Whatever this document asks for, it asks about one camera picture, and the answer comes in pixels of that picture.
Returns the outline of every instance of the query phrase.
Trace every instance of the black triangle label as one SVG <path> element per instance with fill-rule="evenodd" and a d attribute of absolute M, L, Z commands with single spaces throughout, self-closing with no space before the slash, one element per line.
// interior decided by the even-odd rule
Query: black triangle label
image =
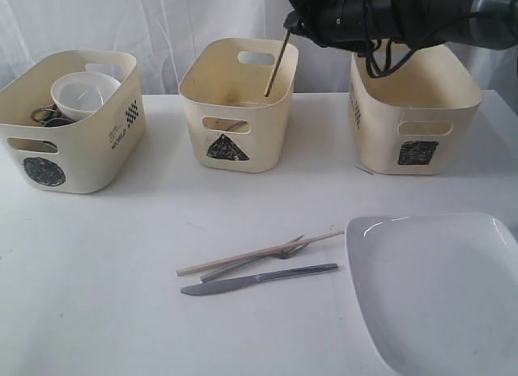
<path fill-rule="evenodd" d="M 222 160 L 250 160 L 250 158 L 228 136 L 221 134 L 207 150 L 207 156 Z"/>

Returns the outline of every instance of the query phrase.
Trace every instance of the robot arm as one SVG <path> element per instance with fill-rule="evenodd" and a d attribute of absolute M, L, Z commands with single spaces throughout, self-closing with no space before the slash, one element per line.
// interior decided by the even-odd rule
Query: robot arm
<path fill-rule="evenodd" d="M 457 42 L 487 49 L 518 44 L 518 0 L 289 0 L 284 27 L 321 47 L 350 50 L 367 58 L 372 77 L 390 75 L 419 49 Z M 373 52 L 386 39 L 408 45 L 407 57 L 383 69 Z"/>

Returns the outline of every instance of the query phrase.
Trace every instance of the basket handle hole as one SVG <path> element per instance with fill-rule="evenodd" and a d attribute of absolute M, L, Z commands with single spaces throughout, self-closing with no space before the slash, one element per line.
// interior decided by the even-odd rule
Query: basket handle hole
<path fill-rule="evenodd" d="M 8 137 L 7 144 L 15 150 L 41 152 L 44 154 L 57 154 L 57 146 L 48 140 L 20 139 Z"/>
<path fill-rule="evenodd" d="M 275 63 L 273 54 L 258 51 L 241 51 L 237 54 L 237 60 L 245 65 L 273 65 Z"/>
<path fill-rule="evenodd" d="M 101 73 L 114 77 L 119 82 L 124 80 L 125 74 L 122 66 L 113 63 L 87 63 L 85 70 L 90 73 Z"/>
<path fill-rule="evenodd" d="M 241 133 L 246 135 L 252 130 L 250 123 L 244 120 L 221 119 L 219 117 L 203 117 L 202 124 L 211 131 Z"/>
<path fill-rule="evenodd" d="M 452 129 L 449 121 L 406 121 L 397 127 L 400 135 L 412 136 L 445 136 Z"/>

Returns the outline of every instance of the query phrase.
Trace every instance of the plastic bin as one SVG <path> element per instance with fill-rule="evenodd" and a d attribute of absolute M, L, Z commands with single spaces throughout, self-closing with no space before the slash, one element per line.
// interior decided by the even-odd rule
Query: plastic bin
<path fill-rule="evenodd" d="M 482 91 L 445 46 L 418 51 L 395 74 L 370 78 L 351 60 L 350 123 L 359 161 L 383 174 L 432 175 L 454 160 Z"/>
<path fill-rule="evenodd" d="M 217 40 L 185 75 L 180 95 L 194 155 L 204 166 L 262 172 L 278 162 L 299 56 L 289 44 L 270 97 L 264 97 L 280 47 L 277 40 Z M 242 52 L 271 59 L 245 61 Z"/>
<path fill-rule="evenodd" d="M 43 128 L 32 111 L 53 103 L 50 88 L 87 64 L 118 65 L 121 86 L 85 120 Z M 145 128 L 137 60 L 126 53 L 74 50 L 54 54 L 0 91 L 0 141 L 24 179 L 35 188 L 87 193 L 108 185 Z M 47 152 L 42 142 L 57 151 Z"/>

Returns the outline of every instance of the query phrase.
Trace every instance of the wooden chopstick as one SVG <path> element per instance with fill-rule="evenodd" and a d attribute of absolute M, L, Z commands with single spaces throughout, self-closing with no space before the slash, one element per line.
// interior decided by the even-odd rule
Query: wooden chopstick
<path fill-rule="evenodd" d="M 272 86 L 274 85 L 275 77 L 277 77 L 278 68 L 281 65 L 282 56 L 284 56 L 284 51 L 286 50 L 286 46 L 288 44 L 288 40 L 290 39 L 291 32 L 286 30 L 286 35 L 284 36 L 284 40 L 282 41 L 281 51 L 278 54 L 277 61 L 275 62 L 274 69 L 270 74 L 270 79 L 268 80 L 268 85 L 265 89 L 265 97 L 270 96 L 270 92 L 272 90 Z"/>
<path fill-rule="evenodd" d="M 235 263 L 235 262 L 238 262 L 241 260 L 252 259 L 254 257 L 269 255 L 270 253 L 285 251 L 286 249 L 293 248 L 293 247 L 300 247 L 301 245 L 304 245 L 307 243 L 314 243 L 316 241 L 331 239 L 332 237 L 336 237 L 336 236 L 339 236 L 344 233 L 345 232 L 342 230 L 340 232 L 324 234 L 322 236 L 316 236 L 316 237 L 312 237 L 310 239 L 303 239 L 303 240 L 295 241 L 293 243 L 281 244 L 281 245 L 278 245 L 277 247 L 260 249 L 257 251 L 244 253 L 242 255 L 227 257 L 226 259 L 211 261 L 209 263 L 194 265 L 192 267 L 181 268 L 181 269 L 176 270 L 176 275 L 178 275 L 179 277 L 182 277 L 184 275 L 189 275 L 190 273 L 196 273 L 196 272 L 205 271 L 207 269 L 221 267 L 222 265 L 225 265 L 225 264 Z"/>

